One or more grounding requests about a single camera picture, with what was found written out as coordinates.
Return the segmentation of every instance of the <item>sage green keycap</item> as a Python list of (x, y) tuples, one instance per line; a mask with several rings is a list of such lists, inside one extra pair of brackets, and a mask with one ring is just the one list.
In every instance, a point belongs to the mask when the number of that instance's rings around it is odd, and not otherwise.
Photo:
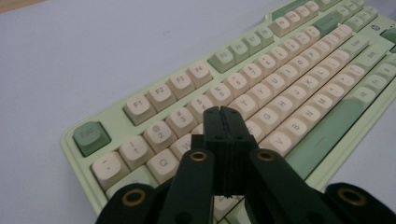
[(262, 49), (262, 40), (253, 32), (246, 34), (242, 41), (247, 45), (250, 56)]
[(272, 13), (272, 21), (276, 20), (279, 17), (284, 16), (286, 13), (296, 9), (297, 7), (302, 6), (305, 4), (308, 0), (299, 0), (299, 1), (293, 1), (288, 3), (287, 5), (275, 10)]
[(385, 56), (387, 51), (388, 49), (383, 45), (373, 44), (365, 49), (353, 63), (368, 72)]
[(320, 37), (325, 36), (338, 25), (339, 17), (335, 13), (327, 14), (314, 22), (314, 26), (320, 31)]
[(248, 58), (248, 47), (242, 40), (236, 40), (229, 47), (228, 50), (233, 54), (235, 63), (240, 63)]
[(224, 73), (235, 65), (233, 54), (226, 48), (216, 51), (208, 62), (220, 73)]
[(274, 43), (274, 33), (267, 26), (261, 26), (256, 30), (256, 34), (262, 40), (262, 48)]
[(307, 178), (363, 111), (357, 100), (342, 100), (294, 147), (286, 161), (301, 178)]
[(340, 49), (348, 53), (350, 58), (354, 58), (369, 45), (369, 42), (367, 36), (357, 34), (349, 38)]
[(73, 138), (84, 157), (91, 155), (111, 142), (102, 125), (94, 121), (86, 122), (77, 127), (73, 132)]
[(396, 44), (396, 27), (386, 30), (382, 34), (382, 37), (386, 38), (388, 41), (392, 42), (393, 44)]
[(341, 0), (316, 0), (315, 2), (318, 4), (320, 11), (326, 11), (329, 7), (334, 6), (339, 1)]

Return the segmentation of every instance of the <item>mechanical keyboard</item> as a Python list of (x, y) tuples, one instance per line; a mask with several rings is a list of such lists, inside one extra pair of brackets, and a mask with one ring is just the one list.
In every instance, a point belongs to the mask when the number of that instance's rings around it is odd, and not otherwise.
[[(171, 178), (211, 106), (238, 110), (259, 146), (322, 189), (396, 97), (395, 21), (363, 0), (299, 0), (84, 119), (62, 138), (96, 213), (121, 187)], [(241, 196), (214, 219), (248, 223)]]

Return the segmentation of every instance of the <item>spacebar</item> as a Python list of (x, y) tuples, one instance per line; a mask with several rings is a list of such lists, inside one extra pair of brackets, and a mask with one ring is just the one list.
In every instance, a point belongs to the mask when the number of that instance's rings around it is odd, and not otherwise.
[(363, 111), (355, 99), (342, 100), (293, 148), (286, 161), (306, 179)]

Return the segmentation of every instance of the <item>screw hole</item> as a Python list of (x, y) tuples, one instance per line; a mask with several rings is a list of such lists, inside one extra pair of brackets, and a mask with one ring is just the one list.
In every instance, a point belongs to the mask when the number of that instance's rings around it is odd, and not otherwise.
[(122, 203), (125, 206), (133, 207), (141, 204), (146, 200), (146, 192), (142, 189), (132, 189), (122, 196)]

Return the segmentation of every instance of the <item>white desk surface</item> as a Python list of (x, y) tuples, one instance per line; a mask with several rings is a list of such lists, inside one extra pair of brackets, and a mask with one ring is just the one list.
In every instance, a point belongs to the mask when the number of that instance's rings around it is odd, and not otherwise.
[[(61, 134), (286, 2), (68, 0), (0, 14), (0, 223), (93, 223)], [(366, 3), (396, 20), (394, 0)], [(393, 103), (332, 180), (393, 211), (395, 114)]]

